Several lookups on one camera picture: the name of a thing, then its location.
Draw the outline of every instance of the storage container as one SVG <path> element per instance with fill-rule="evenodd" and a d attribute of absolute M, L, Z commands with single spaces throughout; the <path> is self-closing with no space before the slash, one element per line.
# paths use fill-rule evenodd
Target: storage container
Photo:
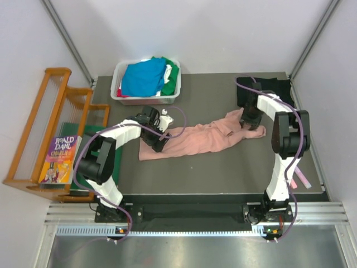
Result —
<path fill-rule="evenodd" d="M 180 63 L 176 60 L 171 60 L 180 68 Z M 120 82 L 122 81 L 123 75 L 125 74 L 129 64 L 139 63 L 140 60 L 128 60 L 118 63 L 115 67 L 113 74 L 112 86 L 110 88 L 111 98 L 120 101 L 123 105 L 154 105 L 154 104 L 172 104 L 175 99 L 180 95 L 181 90 L 181 68 L 178 71 L 177 83 L 175 92 L 172 96 L 153 96 L 153 97 L 117 97 L 118 88 Z"/>

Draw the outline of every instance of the green cloth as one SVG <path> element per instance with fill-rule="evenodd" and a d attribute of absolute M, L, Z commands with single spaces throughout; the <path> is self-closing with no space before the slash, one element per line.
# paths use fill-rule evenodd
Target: green cloth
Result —
<path fill-rule="evenodd" d="M 100 130 L 105 129 L 105 127 L 99 127 L 99 126 L 85 126 L 84 127 L 84 133 L 92 131 L 92 132 L 97 132 Z M 62 131 L 60 136 L 71 136 L 71 135 L 76 135 L 78 131 L 78 124 L 76 123 L 69 123 L 69 122 L 64 122 L 62 125 Z M 116 185 L 119 183 L 119 169 L 120 169 L 120 159 L 122 157 L 122 148 L 118 148 L 115 151 L 115 162 L 114 162 L 114 170 L 113 170 L 113 180 Z M 83 185 L 86 186 L 90 189 L 92 189 L 92 186 L 90 186 L 89 183 L 81 176 L 77 175 L 77 181 Z M 71 184 L 71 190 L 82 190 L 79 188 L 74 181 L 72 181 Z"/>
<path fill-rule="evenodd" d="M 161 95 L 162 96 L 172 96 L 175 93 L 176 89 L 176 83 L 177 83 L 177 77 L 179 75 L 179 70 L 180 68 L 173 63 L 171 60 L 161 57 L 162 59 L 166 60 L 166 64 L 170 65 L 172 70 L 170 75 L 168 76 L 168 82 L 163 85 L 163 88 L 161 89 Z"/>

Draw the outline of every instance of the wooden frame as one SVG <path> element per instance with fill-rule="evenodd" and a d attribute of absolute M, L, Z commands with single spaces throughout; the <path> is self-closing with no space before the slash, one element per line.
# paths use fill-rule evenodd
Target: wooden frame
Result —
<path fill-rule="evenodd" d="M 71 75 L 71 70 L 68 68 L 48 68 L 45 71 L 45 77 L 41 83 L 40 89 L 36 96 L 35 102 L 32 106 L 30 115 L 28 117 L 27 123 L 23 130 L 20 142 L 18 144 L 15 156 L 13 158 L 9 172 L 4 180 L 4 184 L 36 194 L 51 200 L 57 200 L 61 202 L 90 202 L 93 200 L 93 193 L 89 193 L 86 197 L 72 197 L 69 196 L 71 185 L 65 185 L 64 189 L 43 189 L 40 188 L 38 179 L 41 174 L 42 166 L 45 161 L 47 151 L 49 149 L 49 144 L 51 139 L 56 133 L 57 126 L 61 117 L 64 103 L 66 99 L 78 110 L 82 111 L 78 132 L 79 136 L 83 135 L 85 122 L 90 111 L 103 110 L 104 118 L 102 126 L 106 127 L 108 124 L 110 106 L 107 104 L 91 104 L 91 97 L 93 91 L 90 88 L 73 88 L 67 85 L 68 80 Z M 41 141 L 40 150 L 36 156 L 36 162 L 31 171 L 29 178 L 15 178 L 16 171 L 19 167 L 21 157 L 23 156 L 26 143 L 31 135 L 32 127 L 35 119 L 40 109 L 41 102 L 44 98 L 49 81 L 53 76 L 61 81 L 58 84 L 58 92 L 55 98 L 55 103 L 50 111 L 51 116 L 49 118 L 48 124 L 46 126 L 43 139 Z"/>

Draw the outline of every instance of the pile of clothes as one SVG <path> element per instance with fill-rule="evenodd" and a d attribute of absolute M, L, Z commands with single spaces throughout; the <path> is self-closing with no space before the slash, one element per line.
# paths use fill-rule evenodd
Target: pile of clothes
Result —
<path fill-rule="evenodd" d="M 117 97 L 171 96 L 175 92 L 179 69 L 164 57 L 129 64 Z"/>

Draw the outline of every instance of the gray floor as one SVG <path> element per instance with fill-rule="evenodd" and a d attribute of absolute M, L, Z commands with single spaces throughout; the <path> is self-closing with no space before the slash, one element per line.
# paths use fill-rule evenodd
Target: gray floor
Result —
<path fill-rule="evenodd" d="M 174 105 L 182 108 L 188 125 L 207 124 L 223 118 L 237 109 L 236 74 L 185 74 L 182 75 L 181 95 Z M 285 79 L 285 73 L 255 74 L 256 77 Z M 94 92 L 93 102 L 111 106 L 109 126 L 116 125 L 128 116 L 141 111 L 140 106 L 124 106 L 110 97 L 111 76 L 101 76 Z M 182 126 L 178 111 L 170 111 L 175 123 Z M 178 158 L 139 161 L 139 140 L 123 147 L 120 165 L 119 189 L 124 194 L 219 194 L 262 193 L 268 186 L 273 165 L 271 149 L 273 122 L 263 118 L 267 136 L 243 140 L 222 152 L 184 156 Z M 310 152 L 305 153 L 299 165 L 312 184 L 307 190 L 295 178 L 295 193 L 321 193 L 319 178 Z"/>
<path fill-rule="evenodd" d="M 92 237 L 56 237 L 48 268 L 61 267 L 347 267 L 334 226 L 296 226 L 284 240 L 259 237 L 132 237 L 115 246 Z"/>

